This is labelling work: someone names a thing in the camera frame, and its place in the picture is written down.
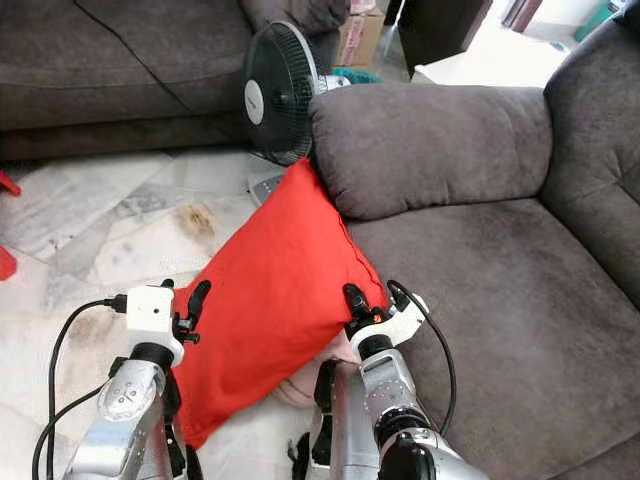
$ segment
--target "gray sofa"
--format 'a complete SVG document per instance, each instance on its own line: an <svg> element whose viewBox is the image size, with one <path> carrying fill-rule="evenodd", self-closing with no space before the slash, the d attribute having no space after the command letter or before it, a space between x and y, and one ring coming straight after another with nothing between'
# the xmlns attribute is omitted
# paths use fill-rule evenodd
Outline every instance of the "gray sofa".
<svg viewBox="0 0 640 480"><path fill-rule="evenodd" d="M640 478L640 2L544 92L353 86L311 116L356 243L449 341L454 448L493 480ZM401 350L442 421L432 332Z"/></svg>
<svg viewBox="0 0 640 480"><path fill-rule="evenodd" d="M331 66L345 0L0 0L0 159L246 140L241 68L288 20Z"/></svg>

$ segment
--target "red pillow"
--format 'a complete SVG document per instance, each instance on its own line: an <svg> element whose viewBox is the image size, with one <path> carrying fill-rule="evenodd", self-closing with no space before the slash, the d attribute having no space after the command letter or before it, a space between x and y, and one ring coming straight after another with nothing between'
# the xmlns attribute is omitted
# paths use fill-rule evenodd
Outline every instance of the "red pillow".
<svg viewBox="0 0 640 480"><path fill-rule="evenodd" d="M372 305L384 288L353 244L309 161L176 295L178 311L202 280L213 288L175 375L185 438L200 447L231 414L260 400L311 360L350 319L342 294L358 285Z"/></svg>

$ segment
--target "electric fan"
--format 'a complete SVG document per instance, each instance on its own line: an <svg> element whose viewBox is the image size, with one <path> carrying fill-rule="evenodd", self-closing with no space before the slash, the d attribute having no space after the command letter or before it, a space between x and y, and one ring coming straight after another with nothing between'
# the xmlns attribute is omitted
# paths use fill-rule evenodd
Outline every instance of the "electric fan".
<svg viewBox="0 0 640 480"><path fill-rule="evenodd" d="M319 75L307 41L288 22L272 22L251 40L244 60L244 115L249 135L262 155L289 166L311 150L307 117L314 95L349 85L344 77ZM281 175L250 179L262 203Z"/></svg>

